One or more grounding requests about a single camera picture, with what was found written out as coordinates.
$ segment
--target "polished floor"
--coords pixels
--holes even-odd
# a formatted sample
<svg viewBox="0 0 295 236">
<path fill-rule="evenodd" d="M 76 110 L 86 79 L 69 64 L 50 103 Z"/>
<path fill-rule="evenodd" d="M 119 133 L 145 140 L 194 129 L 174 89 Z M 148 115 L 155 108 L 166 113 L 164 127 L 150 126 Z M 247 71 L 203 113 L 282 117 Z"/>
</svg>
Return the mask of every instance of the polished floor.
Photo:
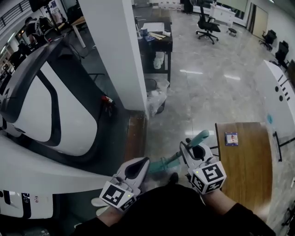
<svg viewBox="0 0 295 236">
<path fill-rule="evenodd" d="M 152 161 L 169 157 L 179 149 L 180 141 L 210 130 L 205 140 L 216 146 L 215 123 L 266 122 L 266 113 L 253 78 L 256 68 L 274 56 L 261 46 L 259 39 L 245 28 L 234 25 L 237 37 L 227 33 L 220 25 L 215 33 L 219 41 L 212 45 L 206 38 L 198 39 L 198 14 L 187 15 L 170 10 L 172 18 L 173 53 L 171 61 L 171 87 L 165 109 L 150 118 L 147 127 L 146 156 Z M 165 79 L 165 75 L 145 75 L 146 78 Z M 285 235 L 281 227 L 286 209 L 293 202 L 295 188 L 290 185 L 294 177 L 293 159 L 295 143 L 282 148 L 283 162 L 278 163 L 276 144 L 269 129 L 273 161 L 273 193 L 268 225 L 278 235 Z M 188 185 L 181 174 L 181 184 Z M 164 184 L 166 178 L 149 176 L 147 189 Z"/>
</svg>

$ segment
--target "white pillar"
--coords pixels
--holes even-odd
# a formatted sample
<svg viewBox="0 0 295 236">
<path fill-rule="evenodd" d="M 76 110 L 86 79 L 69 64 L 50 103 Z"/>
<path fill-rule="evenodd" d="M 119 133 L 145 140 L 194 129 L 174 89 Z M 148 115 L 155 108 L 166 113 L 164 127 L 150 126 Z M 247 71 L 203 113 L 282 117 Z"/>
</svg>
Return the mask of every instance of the white pillar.
<svg viewBox="0 0 295 236">
<path fill-rule="evenodd" d="M 79 3 L 125 109 L 145 111 L 147 93 L 130 0 L 80 0 Z"/>
<path fill-rule="evenodd" d="M 18 43 L 18 41 L 17 41 L 16 38 L 12 38 L 12 39 L 10 40 L 9 44 L 10 44 L 10 46 L 11 46 L 11 48 L 13 49 L 14 52 L 16 52 L 16 51 L 18 50 L 18 45 L 19 45 L 19 43 Z"/>
</svg>

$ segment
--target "white cabinet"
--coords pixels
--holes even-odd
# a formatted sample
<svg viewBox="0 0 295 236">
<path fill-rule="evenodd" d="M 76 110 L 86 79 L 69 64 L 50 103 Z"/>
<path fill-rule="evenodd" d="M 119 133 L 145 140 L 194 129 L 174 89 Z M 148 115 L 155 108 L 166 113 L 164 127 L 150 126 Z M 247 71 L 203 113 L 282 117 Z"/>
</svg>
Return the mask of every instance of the white cabinet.
<svg viewBox="0 0 295 236">
<path fill-rule="evenodd" d="M 230 27 L 232 27 L 236 14 L 228 8 L 215 6 L 214 4 L 210 5 L 210 16 L 218 21 L 227 23 Z"/>
</svg>

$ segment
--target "person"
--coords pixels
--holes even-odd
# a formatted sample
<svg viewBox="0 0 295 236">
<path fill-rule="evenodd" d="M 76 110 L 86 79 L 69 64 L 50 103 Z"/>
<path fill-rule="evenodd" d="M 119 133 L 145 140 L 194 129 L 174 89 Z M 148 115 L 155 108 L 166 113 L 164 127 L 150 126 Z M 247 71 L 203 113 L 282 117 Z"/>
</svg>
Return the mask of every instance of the person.
<svg viewBox="0 0 295 236">
<path fill-rule="evenodd" d="M 275 235 L 252 211 L 234 202 L 220 190 L 200 197 L 195 190 L 178 185 L 177 182 L 178 175 L 173 173 L 166 186 L 141 195 L 125 214 L 110 206 L 100 216 L 78 225 L 72 236 L 158 232 L 166 235 L 184 232 L 197 236 Z"/>
<path fill-rule="evenodd" d="M 192 14 L 194 11 L 194 6 L 191 3 L 191 0 L 184 0 L 183 12 L 186 14 Z"/>
<path fill-rule="evenodd" d="M 29 56 L 31 54 L 29 47 L 26 44 L 24 44 L 24 42 L 21 42 L 19 44 L 18 49 L 22 55 Z"/>
<path fill-rule="evenodd" d="M 32 17 L 28 17 L 25 20 L 25 24 L 27 26 L 26 28 L 26 35 L 29 38 L 30 43 L 34 43 L 34 38 L 36 39 L 38 45 L 42 46 L 47 43 L 47 40 L 45 39 L 44 35 L 40 35 L 36 32 L 36 22 L 37 19 L 33 19 Z"/>
</svg>

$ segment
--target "small card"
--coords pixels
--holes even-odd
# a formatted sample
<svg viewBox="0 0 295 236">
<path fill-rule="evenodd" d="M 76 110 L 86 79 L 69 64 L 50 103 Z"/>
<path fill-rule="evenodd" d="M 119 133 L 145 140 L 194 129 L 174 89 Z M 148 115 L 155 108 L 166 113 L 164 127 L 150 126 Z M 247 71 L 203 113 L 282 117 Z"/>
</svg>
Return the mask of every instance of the small card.
<svg viewBox="0 0 295 236">
<path fill-rule="evenodd" d="M 226 146 L 238 146 L 238 133 L 225 133 Z"/>
</svg>

